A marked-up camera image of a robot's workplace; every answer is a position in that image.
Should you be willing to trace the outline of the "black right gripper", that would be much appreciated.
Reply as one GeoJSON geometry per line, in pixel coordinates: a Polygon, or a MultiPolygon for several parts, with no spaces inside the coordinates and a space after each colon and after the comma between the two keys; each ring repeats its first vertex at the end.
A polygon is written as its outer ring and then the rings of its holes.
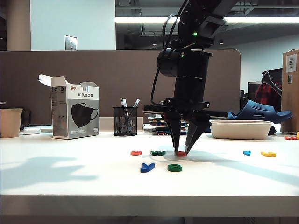
{"type": "Polygon", "coordinates": [[[167,122],[174,153],[178,152],[181,131],[181,117],[191,118],[185,141],[185,153],[188,154],[196,140],[209,127],[209,116],[227,118],[227,112],[209,111],[210,103],[203,100],[205,81],[196,78],[177,78],[174,96],[166,98],[160,104],[144,106],[144,113],[164,115],[167,122]]]}

